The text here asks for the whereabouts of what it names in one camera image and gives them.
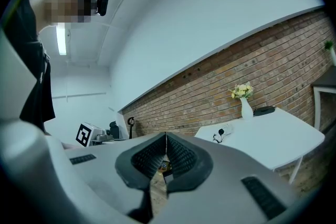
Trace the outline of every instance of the table top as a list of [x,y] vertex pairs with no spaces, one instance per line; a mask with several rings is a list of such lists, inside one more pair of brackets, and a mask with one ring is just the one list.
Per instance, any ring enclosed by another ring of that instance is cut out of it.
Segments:
[[[321,132],[279,108],[250,121],[236,119],[226,123],[232,124],[233,132],[220,144],[248,154],[269,169],[297,160],[324,140]],[[195,137],[212,142],[213,135],[226,123],[201,127]]]
[[330,67],[322,76],[311,84],[313,87],[336,88],[336,67]]

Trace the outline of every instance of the white vase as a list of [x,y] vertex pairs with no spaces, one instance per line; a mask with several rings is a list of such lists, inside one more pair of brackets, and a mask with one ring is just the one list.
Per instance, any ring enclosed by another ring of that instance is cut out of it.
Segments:
[[330,48],[330,54],[331,54],[332,63],[336,67],[336,54],[335,54],[333,47]]
[[246,98],[241,98],[241,107],[242,107],[242,117],[244,120],[248,121],[253,118],[253,110],[247,102]]

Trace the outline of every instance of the bouquet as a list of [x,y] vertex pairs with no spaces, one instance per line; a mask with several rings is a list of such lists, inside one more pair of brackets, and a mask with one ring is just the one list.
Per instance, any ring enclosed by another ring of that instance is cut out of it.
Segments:
[[231,91],[231,97],[232,98],[249,98],[253,94],[253,87],[250,85],[250,83],[241,84],[241,85],[235,85],[235,88],[233,91]]

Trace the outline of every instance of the person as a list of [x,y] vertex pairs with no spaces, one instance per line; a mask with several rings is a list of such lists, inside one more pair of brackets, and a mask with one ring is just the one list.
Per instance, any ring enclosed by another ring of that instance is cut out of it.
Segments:
[[36,78],[20,119],[48,134],[44,122],[55,118],[50,86],[50,57],[38,35],[60,23],[89,22],[95,0],[11,0],[2,20],[7,39]]

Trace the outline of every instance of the floor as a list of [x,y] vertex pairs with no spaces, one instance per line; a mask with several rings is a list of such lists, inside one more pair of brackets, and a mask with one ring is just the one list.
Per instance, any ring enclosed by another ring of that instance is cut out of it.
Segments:
[[[336,125],[325,135],[324,142],[303,158],[301,167],[293,182],[293,187],[300,197],[321,186],[335,152]],[[284,180],[288,180],[294,165],[287,165],[277,169],[275,173],[278,173]],[[156,173],[151,180],[151,201],[154,216],[160,212],[167,202],[166,184],[160,173]]]

